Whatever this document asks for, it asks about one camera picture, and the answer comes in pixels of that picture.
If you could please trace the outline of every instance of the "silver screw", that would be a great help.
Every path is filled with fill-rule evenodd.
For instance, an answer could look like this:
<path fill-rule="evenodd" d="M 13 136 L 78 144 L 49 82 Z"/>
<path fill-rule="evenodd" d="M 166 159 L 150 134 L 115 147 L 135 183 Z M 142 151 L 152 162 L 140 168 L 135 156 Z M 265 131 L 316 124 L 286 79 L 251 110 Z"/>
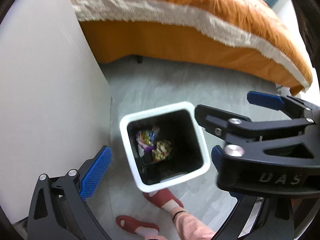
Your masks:
<path fill-rule="evenodd" d="M 76 170 L 71 170 L 71 171 L 68 172 L 68 175 L 71 176 L 71 177 L 75 176 L 76 174 L 77 174 Z"/>
<path fill-rule="evenodd" d="M 214 129 L 214 133 L 216 136 L 220 136 L 220 135 L 222 135 L 222 130 L 217 127 L 216 129 Z"/>
<path fill-rule="evenodd" d="M 239 145 L 229 144 L 224 148 L 224 151 L 226 154 L 233 157 L 241 157 L 244 155 L 244 149 Z"/>
<path fill-rule="evenodd" d="M 234 123 L 234 124 L 241 124 L 242 123 L 242 120 L 237 119 L 237 118 L 230 118 L 228 121 L 231 123 Z"/>
<path fill-rule="evenodd" d="M 39 180 L 45 180 L 46 177 L 47 177 L 47 175 L 41 174 L 40 177 L 39 177 Z"/>
<path fill-rule="evenodd" d="M 314 121 L 311 118 L 306 118 L 308 122 L 314 123 Z"/>

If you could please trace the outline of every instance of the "red slipper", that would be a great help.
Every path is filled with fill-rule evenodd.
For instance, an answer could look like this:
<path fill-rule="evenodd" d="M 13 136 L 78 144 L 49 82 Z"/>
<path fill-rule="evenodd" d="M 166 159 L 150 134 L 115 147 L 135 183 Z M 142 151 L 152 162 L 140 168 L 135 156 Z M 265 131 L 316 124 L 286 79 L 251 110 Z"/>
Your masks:
<path fill-rule="evenodd" d="M 124 226 L 121 226 L 121 220 L 124 220 Z M 123 230 L 125 230 L 129 233 L 132 233 L 132 234 L 137 234 L 135 232 L 135 230 L 138 227 L 155 228 L 156 230 L 158 230 L 158 232 L 160 231 L 159 227 L 156 224 L 140 222 L 140 221 L 134 219 L 133 217 L 124 216 L 124 215 L 117 216 L 116 223 Z"/>
<path fill-rule="evenodd" d="M 161 208 L 164 204 L 166 204 L 170 200 L 174 200 L 178 203 L 180 207 L 183 208 L 183 204 L 180 200 L 178 200 L 169 189 L 164 188 L 159 190 L 155 195 L 149 197 L 148 193 L 143 193 L 143 196 L 150 201 L 152 204 L 156 205 L 158 208 Z"/>

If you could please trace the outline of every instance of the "pink pants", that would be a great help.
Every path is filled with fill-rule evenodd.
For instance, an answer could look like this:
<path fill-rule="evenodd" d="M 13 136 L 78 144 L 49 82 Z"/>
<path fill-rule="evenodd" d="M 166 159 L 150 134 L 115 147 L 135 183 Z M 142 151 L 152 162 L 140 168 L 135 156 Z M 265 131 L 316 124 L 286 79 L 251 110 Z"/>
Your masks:
<path fill-rule="evenodd" d="M 215 232 L 208 228 L 199 219 L 184 211 L 183 208 L 175 208 L 170 215 L 174 217 L 173 223 L 176 226 L 179 237 L 182 240 L 210 240 Z M 167 240 L 164 236 L 146 236 L 145 240 Z"/>

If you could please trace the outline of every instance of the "candy wrapper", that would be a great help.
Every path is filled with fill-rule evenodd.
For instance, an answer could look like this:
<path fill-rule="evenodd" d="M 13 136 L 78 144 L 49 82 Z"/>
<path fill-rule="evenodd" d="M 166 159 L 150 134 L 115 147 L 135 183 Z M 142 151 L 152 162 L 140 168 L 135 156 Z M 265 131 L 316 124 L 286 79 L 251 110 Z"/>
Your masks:
<path fill-rule="evenodd" d="M 139 156 L 142 157 L 146 152 L 155 149 L 153 141 L 159 133 L 159 128 L 154 126 L 152 130 L 139 131 L 136 135 L 138 142 Z"/>
<path fill-rule="evenodd" d="M 157 148 L 155 150 L 152 150 L 153 160 L 155 162 L 159 162 L 169 158 L 171 150 L 171 142 L 166 140 L 158 141 Z"/>

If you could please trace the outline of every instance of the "gray floor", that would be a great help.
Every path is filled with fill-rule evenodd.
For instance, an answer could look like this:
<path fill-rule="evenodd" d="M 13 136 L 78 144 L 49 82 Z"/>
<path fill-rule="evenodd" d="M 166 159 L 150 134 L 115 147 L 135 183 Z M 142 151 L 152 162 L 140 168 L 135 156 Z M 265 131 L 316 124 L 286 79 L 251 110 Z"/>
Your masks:
<path fill-rule="evenodd" d="M 287 118 L 281 112 L 252 106 L 246 100 L 250 90 L 276 94 L 275 84 L 257 77 L 206 65 L 144 58 L 139 65 L 125 57 L 100 65 L 111 86 L 111 149 L 113 162 L 96 193 L 87 202 L 94 215 L 114 239 L 142 239 L 124 232 L 115 224 L 118 215 L 156 223 L 160 235 L 179 239 L 169 216 L 148 203 L 135 185 L 122 145 L 119 121 L 130 113 L 189 101 L 249 116 L 253 121 Z M 209 151 L 222 141 L 205 132 Z M 217 171 L 212 165 L 202 176 L 171 187 L 188 212 L 217 231 L 236 203 L 228 192 L 215 185 Z"/>

